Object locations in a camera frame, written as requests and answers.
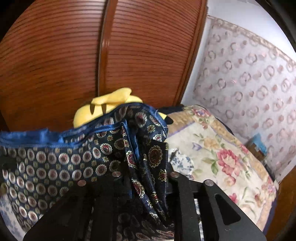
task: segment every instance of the blue trim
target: blue trim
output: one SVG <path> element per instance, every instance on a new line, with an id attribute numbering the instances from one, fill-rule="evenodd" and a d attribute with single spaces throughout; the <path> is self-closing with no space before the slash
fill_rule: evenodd
<path id="1" fill-rule="evenodd" d="M 70 129 L 64 132 L 54 132 L 49 131 L 48 129 L 43 129 L 39 131 L 25 131 L 25 132 L 0 132 L 0 145 L 6 148 L 18 148 L 18 147 L 50 147 L 50 148 L 78 148 L 85 140 L 81 140 L 78 142 L 65 143 L 64 138 L 68 136 L 72 136 L 78 133 L 88 135 L 89 133 L 98 133 L 102 131 L 111 131 L 119 128 L 120 126 L 124 126 L 128 137 L 131 133 L 127 128 L 126 121 L 117 122 L 112 125 L 100 126 L 96 128 L 98 122 L 102 122 L 104 119 L 113 115 L 119 108 L 125 106 L 139 106 L 142 110 L 149 112 L 153 115 L 161 124 L 162 128 L 168 133 L 168 127 L 165 121 L 158 114 L 158 111 L 153 107 L 143 104 L 143 103 L 128 103 L 119 105 L 117 108 L 112 110 L 110 113 L 100 116 L 91 122 L 76 128 Z M 136 145 L 135 148 L 136 157 L 139 158 L 139 148 Z"/>

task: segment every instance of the dark blue patterned cloth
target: dark blue patterned cloth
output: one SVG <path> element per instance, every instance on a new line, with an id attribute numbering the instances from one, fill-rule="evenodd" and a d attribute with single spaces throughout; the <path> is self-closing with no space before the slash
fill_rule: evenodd
<path id="1" fill-rule="evenodd" d="M 132 200 L 120 207 L 117 240 L 173 238 L 165 201 L 167 133 L 157 111 L 142 103 L 123 104 L 62 133 L 0 133 L 2 154 L 17 162 L 3 177 L 20 225 L 30 229 L 74 182 L 95 182 L 127 164 Z"/>

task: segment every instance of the slatted wooden panel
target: slatted wooden panel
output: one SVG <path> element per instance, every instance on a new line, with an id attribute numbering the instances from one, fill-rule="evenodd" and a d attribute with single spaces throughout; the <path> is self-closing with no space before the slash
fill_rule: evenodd
<path id="1" fill-rule="evenodd" d="M 177 102 L 205 0 L 118 0 L 100 93 L 130 87 L 154 107 Z"/>
<path id="2" fill-rule="evenodd" d="M 11 131 L 72 127 L 95 97 L 105 0 L 36 0 L 0 42 L 0 110 Z"/>

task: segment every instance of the patterned wallpaper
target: patterned wallpaper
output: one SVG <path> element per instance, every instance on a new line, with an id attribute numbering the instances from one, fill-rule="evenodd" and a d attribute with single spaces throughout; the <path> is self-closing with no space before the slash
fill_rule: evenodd
<path id="1" fill-rule="evenodd" d="M 260 133 L 278 181 L 296 164 L 296 63 L 237 25 L 211 19 L 193 98 L 243 142 Z"/>

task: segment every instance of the triangular cutout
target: triangular cutout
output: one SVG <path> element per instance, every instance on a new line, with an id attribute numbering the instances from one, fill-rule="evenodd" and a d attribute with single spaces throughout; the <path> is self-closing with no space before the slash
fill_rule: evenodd
<path id="1" fill-rule="evenodd" d="M 221 195 L 216 194 L 215 198 L 220 209 L 223 223 L 225 225 L 230 225 L 241 220 L 240 215 L 234 211 L 230 204 L 227 203 L 227 201 Z"/>

